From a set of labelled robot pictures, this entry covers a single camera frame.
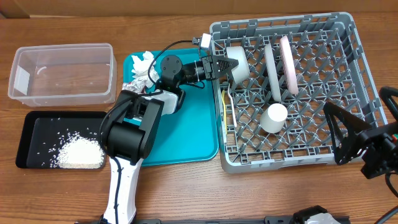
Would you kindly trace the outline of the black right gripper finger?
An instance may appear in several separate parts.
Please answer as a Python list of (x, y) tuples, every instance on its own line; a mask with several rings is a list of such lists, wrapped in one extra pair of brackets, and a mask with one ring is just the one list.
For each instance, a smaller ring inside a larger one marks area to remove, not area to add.
[(359, 134), (372, 126), (332, 102), (325, 103), (323, 112), (330, 129), (336, 164), (340, 166), (359, 157), (363, 152)]
[(395, 120), (398, 119), (397, 102), (394, 100), (394, 97), (397, 97), (397, 94), (397, 89), (390, 86), (384, 86), (379, 90), (381, 100), (387, 106)]

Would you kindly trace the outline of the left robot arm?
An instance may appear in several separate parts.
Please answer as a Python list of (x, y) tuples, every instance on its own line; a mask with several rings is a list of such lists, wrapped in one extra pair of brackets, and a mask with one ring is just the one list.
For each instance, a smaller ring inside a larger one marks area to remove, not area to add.
[(98, 143), (111, 159), (108, 205), (100, 223), (132, 223), (136, 216), (139, 171), (150, 154), (163, 115), (176, 113), (183, 104), (183, 85), (216, 80), (242, 65), (236, 58), (206, 56), (182, 63), (176, 55), (164, 57), (162, 74), (152, 93), (120, 92), (116, 104), (103, 118)]

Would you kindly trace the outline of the light grey plate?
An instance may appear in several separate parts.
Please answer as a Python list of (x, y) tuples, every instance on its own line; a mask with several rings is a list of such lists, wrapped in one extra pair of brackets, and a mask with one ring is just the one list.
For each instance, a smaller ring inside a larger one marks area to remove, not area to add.
[(277, 77), (277, 71), (276, 71), (274, 55), (272, 52), (271, 44), (267, 44), (264, 47), (264, 56), (265, 56), (265, 60), (266, 60), (267, 74), (269, 77), (272, 97), (275, 101), (280, 102), (281, 95), (280, 95), (280, 90), (279, 90), (279, 80)]

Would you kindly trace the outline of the white rice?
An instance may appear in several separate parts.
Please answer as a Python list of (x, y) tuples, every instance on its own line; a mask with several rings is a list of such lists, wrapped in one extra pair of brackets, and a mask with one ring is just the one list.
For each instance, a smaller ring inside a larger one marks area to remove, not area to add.
[(58, 169), (99, 169), (105, 153), (98, 141), (99, 118), (45, 118), (43, 155), (45, 163)]

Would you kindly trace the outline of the yellow plastic spoon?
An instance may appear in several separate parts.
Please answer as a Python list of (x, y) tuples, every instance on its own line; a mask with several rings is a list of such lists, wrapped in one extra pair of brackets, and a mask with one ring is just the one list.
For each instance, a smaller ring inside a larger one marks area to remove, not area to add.
[(225, 133), (228, 132), (228, 125), (227, 125), (227, 120), (226, 120), (226, 104), (225, 104), (225, 90), (221, 91), (221, 102), (223, 106), (223, 123), (224, 123), (224, 130)]

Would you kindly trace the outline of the grey bowl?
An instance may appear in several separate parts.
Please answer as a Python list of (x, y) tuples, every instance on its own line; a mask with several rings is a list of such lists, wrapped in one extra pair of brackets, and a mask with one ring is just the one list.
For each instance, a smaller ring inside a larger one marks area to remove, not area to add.
[(241, 83), (248, 79), (250, 70), (244, 49), (241, 46), (227, 47), (226, 54), (228, 58), (238, 61), (238, 66), (232, 69), (234, 82)]

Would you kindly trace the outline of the pink plate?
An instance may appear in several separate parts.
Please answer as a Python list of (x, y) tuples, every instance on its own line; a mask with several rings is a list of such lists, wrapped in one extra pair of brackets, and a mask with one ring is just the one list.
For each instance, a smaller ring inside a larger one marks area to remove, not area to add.
[(284, 75), (286, 77), (286, 82), (287, 82), (287, 88), (291, 94), (297, 95), (299, 93), (299, 88), (297, 85), (294, 60), (289, 40), (286, 35), (280, 39), (280, 55), (282, 58)]

